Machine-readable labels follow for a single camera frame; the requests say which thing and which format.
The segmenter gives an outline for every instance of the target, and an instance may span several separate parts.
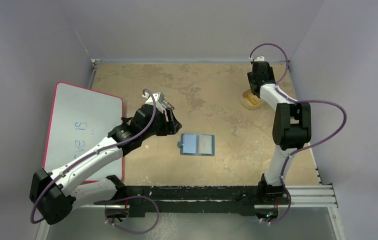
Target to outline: beige table surface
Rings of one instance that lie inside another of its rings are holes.
[[[273,65],[276,80],[284,66]],[[125,157],[127,185],[256,185],[270,164],[274,111],[267,104],[246,109],[249,64],[101,64],[92,89],[116,95],[124,115],[144,103],[143,88],[163,92],[183,125],[177,135],[150,137]],[[290,76],[282,89],[294,97]],[[180,155],[181,134],[215,135],[215,156]],[[288,185],[317,185],[309,150],[295,156]]]

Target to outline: wooden tabletop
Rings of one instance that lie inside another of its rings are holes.
[[[284,65],[273,65],[278,79]],[[274,111],[248,110],[240,102],[249,89],[249,64],[101,64],[92,89],[116,95],[132,117],[144,103],[142,90],[162,92],[183,125],[177,135],[152,136],[125,157],[127,185],[256,185],[270,164]],[[280,84],[294,96],[290,76]],[[215,156],[180,155],[181,134],[215,135]],[[288,185],[317,185],[309,150],[295,156]]]

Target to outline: table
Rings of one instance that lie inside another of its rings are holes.
[[[278,79],[284,65],[274,64]],[[175,107],[183,128],[177,135],[153,136],[125,157],[126,185],[256,185],[270,164],[274,111],[240,102],[249,89],[249,64],[116,64],[99,65],[92,89],[116,95],[132,117],[144,103],[142,90],[162,92]],[[295,97],[290,76],[280,84]],[[215,135],[215,156],[180,155],[181,134]],[[318,185],[309,150],[296,155],[288,185]]]

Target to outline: whiteboard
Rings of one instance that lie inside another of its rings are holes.
[[[43,168],[50,172],[94,147],[122,123],[119,97],[60,82],[56,85]],[[103,167],[87,181],[124,176],[123,159]]]

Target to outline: light blue pad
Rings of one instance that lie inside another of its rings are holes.
[[[181,155],[215,155],[215,137],[208,134],[181,134],[181,141],[177,143]]]

